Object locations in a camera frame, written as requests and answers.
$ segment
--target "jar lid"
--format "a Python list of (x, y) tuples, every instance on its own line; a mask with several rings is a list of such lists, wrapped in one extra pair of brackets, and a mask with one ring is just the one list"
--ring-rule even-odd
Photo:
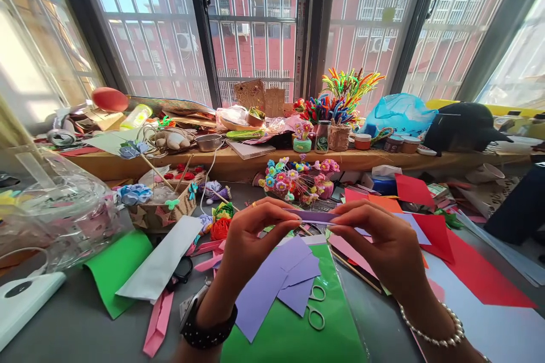
[(387, 142), (401, 142), (403, 143), (403, 138), (401, 138), (400, 136), (389, 136), (387, 139), (386, 139)]
[(369, 142), (371, 141), (371, 135), (368, 135), (367, 133), (357, 133), (354, 136), (354, 139), (356, 139), (358, 142)]
[(404, 136), (403, 142), (408, 143), (410, 145), (419, 145), (422, 143), (422, 141), (418, 138), (412, 137), (412, 136)]

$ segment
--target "watch strap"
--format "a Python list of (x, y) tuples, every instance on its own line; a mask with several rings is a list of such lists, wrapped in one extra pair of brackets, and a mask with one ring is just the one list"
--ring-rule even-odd
[(197, 310), (198, 306), (195, 304), (189, 312), (186, 324), (181, 330), (182, 336), (186, 342), (189, 346), (200, 350), (211, 349), (222, 344), (229, 337), (234, 323), (237, 320), (237, 306), (233, 305), (231, 316), (226, 322), (217, 324), (208, 329), (202, 329), (197, 325)]

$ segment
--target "gray table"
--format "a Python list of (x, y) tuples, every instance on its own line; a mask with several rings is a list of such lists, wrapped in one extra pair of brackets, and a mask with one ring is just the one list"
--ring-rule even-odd
[[(263, 196), (263, 190), (249, 185), (230, 184), (234, 204), (244, 207), (244, 202)], [(197, 209), (194, 215), (200, 214)], [(460, 236), (473, 245), (492, 262), (508, 279), (523, 290), (545, 310), (545, 289), (532, 287), (500, 255), (471, 233)], [(210, 257), (202, 254), (195, 258), (201, 262)], [(0, 278), (0, 285), (10, 280), (26, 277), (41, 264), (39, 255), (11, 273)], [(379, 295), (355, 275), (339, 265), (339, 273), (347, 299), (353, 312), (362, 341), (375, 362), (423, 362), (412, 335), (402, 323), (392, 299)], [(68, 279), (46, 305), (20, 331), (11, 343), (0, 352), (2, 363), (62, 363), (62, 362), (145, 362), (142, 346), (152, 306), (137, 302), (123, 315), (112, 321), (98, 295), (89, 271), (72, 269)], [(174, 296), (166, 339), (153, 361), (170, 361), (177, 342), (178, 305), (196, 292), (206, 275), (194, 271), (191, 279)]]

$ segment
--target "craft table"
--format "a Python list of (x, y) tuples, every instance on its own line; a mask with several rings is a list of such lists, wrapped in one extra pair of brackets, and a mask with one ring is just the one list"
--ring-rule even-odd
[[(234, 204), (244, 207), (263, 195), (263, 190), (249, 185), (230, 185)], [(545, 312), (545, 288), (534, 288), (499, 254), (467, 231), (457, 232), (483, 254), (498, 270), (525, 292)], [(38, 268), (41, 254), (0, 277), (0, 285), (24, 278)], [(210, 254), (195, 257), (198, 263)], [(338, 265), (345, 293), (356, 325), (367, 347), (371, 361), (424, 362), (408, 328), (402, 322), (392, 298), (379, 295), (356, 275)], [(2, 363), (78, 363), (147, 362), (142, 347), (151, 304), (137, 302), (116, 320), (108, 316), (97, 292), (91, 273), (74, 268), (67, 271), (68, 279), (11, 343), (0, 352)], [(193, 271), (189, 282), (175, 293), (165, 341), (152, 361), (169, 362), (179, 342), (178, 305), (200, 289), (205, 274)]]
[[(209, 167), (214, 158), (214, 152), (201, 153), (198, 150), (190, 150), (185, 153), (169, 155), (161, 159), (151, 160), (156, 167), (167, 164), (187, 163), (187, 160), (195, 154), (192, 164), (203, 164)], [(248, 181), (258, 171), (264, 171), (269, 159), (278, 162), (279, 159), (288, 156), (293, 160), (299, 160), (299, 154), (293, 150), (277, 150), (265, 156), (242, 160), (230, 147), (220, 149), (217, 152), (216, 163), (212, 169), (211, 178), (226, 182)], [(490, 163), (498, 167), (507, 164), (530, 164), (530, 155), (516, 153), (452, 153), (443, 152), (441, 157), (423, 156), (418, 153), (389, 153), (384, 150), (347, 150), (344, 152), (330, 151), (329, 159), (335, 160), (342, 171), (371, 171), (375, 166), (389, 164), (402, 167), (405, 171), (429, 171), (429, 170), (473, 170), (475, 167)], [(139, 178), (149, 171), (149, 166), (142, 158), (124, 160), (119, 156), (107, 152), (88, 153), (81, 156), (69, 157), (72, 162), (95, 175), (100, 180), (120, 180)], [(314, 163), (323, 160), (324, 156), (314, 153), (307, 154), (306, 161)]]

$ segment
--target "pearl bracelet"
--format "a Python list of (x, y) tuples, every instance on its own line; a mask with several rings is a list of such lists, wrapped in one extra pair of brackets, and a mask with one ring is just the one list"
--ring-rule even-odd
[(456, 333), (454, 334), (454, 336), (447, 339), (447, 340), (435, 340), (435, 339), (432, 339), (432, 338), (424, 335), (421, 331), (416, 329), (411, 324), (411, 322), (409, 322), (409, 319), (407, 319), (407, 317), (405, 316), (405, 310), (400, 305), (401, 316), (403, 317), (403, 320), (405, 321), (405, 323), (407, 324), (407, 326), (410, 328), (410, 330), (413, 333), (417, 334), (420, 337), (423, 337), (424, 340), (428, 341), (429, 343), (432, 343), (435, 346), (442, 346), (442, 347), (446, 347), (446, 348), (449, 347), (449, 346), (456, 346), (459, 343), (461, 343), (462, 340), (466, 337), (466, 333), (464, 332), (464, 326), (462, 325), (462, 322), (460, 321), (460, 319), (458, 319), (456, 314), (454, 312), (452, 312), (452, 310), (449, 307), (447, 307), (443, 302), (441, 302), (441, 305), (443, 305), (443, 307), (447, 310), (447, 312), (450, 315), (451, 319), (454, 321), (454, 326), (456, 328)]

